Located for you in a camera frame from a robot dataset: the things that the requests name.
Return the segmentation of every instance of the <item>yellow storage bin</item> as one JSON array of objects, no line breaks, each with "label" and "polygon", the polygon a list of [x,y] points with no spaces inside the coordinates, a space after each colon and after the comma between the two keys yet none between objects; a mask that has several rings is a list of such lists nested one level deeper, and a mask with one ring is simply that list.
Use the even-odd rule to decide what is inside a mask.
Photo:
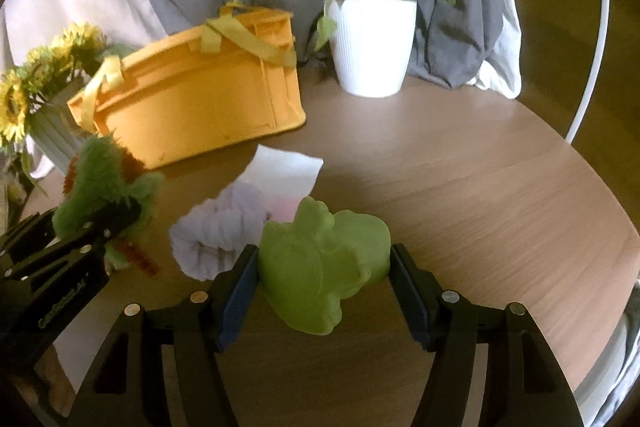
[{"label": "yellow storage bin", "polygon": [[[230,17],[230,8],[223,8],[223,16],[208,23]],[[248,46],[241,42],[245,49],[223,31],[222,35],[212,34],[222,37],[217,52],[204,53],[202,36],[211,30],[198,26],[124,57],[121,84],[98,92],[95,128],[102,134],[112,132],[118,143],[148,168],[155,168],[299,127],[305,122],[305,113],[300,103],[291,17],[288,12],[265,8],[236,16],[262,41],[249,36]],[[266,48],[267,55],[271,50],[271,55],[258,58],[253,53],[263,57],[265,53],[256,48]],[[78,123],[82,121],[84,96],[80,92],[68,102]]]}]

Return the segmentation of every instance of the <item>white cord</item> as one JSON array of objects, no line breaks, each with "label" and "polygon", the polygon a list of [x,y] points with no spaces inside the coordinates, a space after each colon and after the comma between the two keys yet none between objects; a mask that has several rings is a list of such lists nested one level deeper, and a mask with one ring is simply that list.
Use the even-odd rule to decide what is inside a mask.
[{"label": "white cord", "polygon": [[602,63],[602,55],[604,55],[604,45],[607,41],[607,28],[609,26],[609,2],[610,0],[602,0],[602,4],[600,5],[600,28],[598,29],[598,39],[596,40],[596,50],[593,54],[589,80],[587,80],[587,86],[584,88],[582,100],[580,100],[580,106],[575,113],[574,121],[571,127],[569,127],[569,132],[564,139],[567,143],[574,141],[575,134],[578,132],[580,124],[582,123],[582,118],[584,118],[584,114],[589,107],[591,95],[593,94],[593,89],[598,79],[598,73],[600,73],[600,64]]}]

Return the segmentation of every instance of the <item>brown tabletop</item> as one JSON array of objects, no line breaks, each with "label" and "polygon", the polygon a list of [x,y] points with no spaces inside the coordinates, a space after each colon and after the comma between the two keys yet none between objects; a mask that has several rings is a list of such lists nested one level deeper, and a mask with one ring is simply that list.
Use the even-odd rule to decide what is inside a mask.
[{"label": "brown tabletop", "polygon": [[[520,103],[408,79],[391,98],[348,95],[301,75],[307,123],[259,142],[324,158],[312,195],[381,217],[443,287],[498,308],[521,301],[572,388],[598,358],[640,267],[640,240],[587,163]],[[172,305],[206,285],[175,265],[168,227],[215,197],[257,141],[162,169],[151,226],[158,280],[118,273],[58,341],[74,383],[125,304]],[[342,303],[334,333],[286,327],[258,290],[239,340],[218,363],[242,426],[409,425],[432,356],[408,334],[388,281]]]}]

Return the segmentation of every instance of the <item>brown floor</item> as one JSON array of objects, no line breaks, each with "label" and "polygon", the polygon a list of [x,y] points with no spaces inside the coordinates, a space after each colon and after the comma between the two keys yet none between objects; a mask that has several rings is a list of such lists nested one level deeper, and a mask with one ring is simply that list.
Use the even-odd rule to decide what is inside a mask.
[{"label": "brown floor", "polygon": [[[520,101],[566,135],[587,81],[600,0],[516,0]],[[640,0],[611,0],[602,69],[574,147],[640,228]]]}]

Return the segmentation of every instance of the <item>yellow strap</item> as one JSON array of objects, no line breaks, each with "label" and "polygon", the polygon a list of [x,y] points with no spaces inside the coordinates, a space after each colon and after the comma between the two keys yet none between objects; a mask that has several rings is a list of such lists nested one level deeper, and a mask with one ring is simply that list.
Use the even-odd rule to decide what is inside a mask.
[{"label": "yellow strap", "polygon": [[87,132],[95,133],[94,124],[95,102],[99,92],[109,92],[124,83],[120,70],[120,57],[110,55],[106,57],[94,77],[84,88],[80,112],[80,127]]},{"label": "yellow strap", "polygon": [[276,66],[294,68],[298,61],[294,50],[283,50],[256,37],[233,17],[233,8],[256,10],[260,8],[244,6],[240,1],[231,1],[220,9],[220,17],[207,19],[202,31],[200,50],[203,53],[219,53],[222,37],[229,39],[245,51]]}]

